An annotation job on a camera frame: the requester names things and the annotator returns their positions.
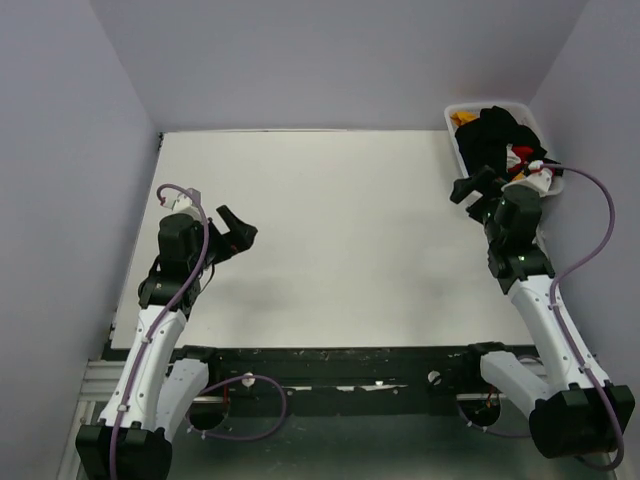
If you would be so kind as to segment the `black t shirt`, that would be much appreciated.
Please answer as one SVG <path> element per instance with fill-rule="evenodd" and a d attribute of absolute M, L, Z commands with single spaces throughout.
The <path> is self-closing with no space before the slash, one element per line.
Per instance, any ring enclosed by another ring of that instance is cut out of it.
<path fill-rule="evenodd" d="M 454 138 L 469 176 L 489 166 L 499 177 L 512 180 L 526 163 L 521 162 L 515 173 L 506 170 L 508 144 L 531 147 L 534 153 L 529 161 L 544 160 L 548 153 L 530 127 L 499 106 L 481 109 L 477 120 L 457 128 Z"/>

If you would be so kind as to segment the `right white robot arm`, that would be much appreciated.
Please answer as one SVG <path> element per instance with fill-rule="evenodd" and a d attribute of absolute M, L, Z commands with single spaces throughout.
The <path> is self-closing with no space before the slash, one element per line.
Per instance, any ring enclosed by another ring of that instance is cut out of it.
<path fill-rule="evenodd" d="M 536 240 L 541 195 L 507 183 L 489 167 L 455 180 L 450 199 L 459 204 L 472 193 L 479 197 L 467 213 L 484 228 L 489 270 L 524 320 L 546 376 L 539 378 L 506 348 L 485 344 L 473 346 L 472 360 L 461 365 L 462 384 L 474 392 L 491 385 L 505 394 L 527 418 L 544 457 L 614 453 L 610 466 L 616 468 L 635 399 L 599 366 L 564 304 L 562 278 Z"/>

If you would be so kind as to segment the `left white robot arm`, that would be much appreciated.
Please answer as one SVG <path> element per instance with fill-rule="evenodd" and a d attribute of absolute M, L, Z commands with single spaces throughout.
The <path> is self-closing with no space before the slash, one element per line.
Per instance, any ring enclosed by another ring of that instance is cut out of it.
<path fill-rule="evenodd" d="M 202 273 L 249 250 L 257 235 L 227 206 L 217 212 L 225 233 L 193 206 L 174 205 L 159 223 L 158 254 L 138 287 L 140 310 L 124 368 L 97 422 L 76 436 L 90 479 L 167 478 L 187 409 L 198 393 L 221 385 L 220 368 L 205 358 L 171 360 L 202 291 Z"/>

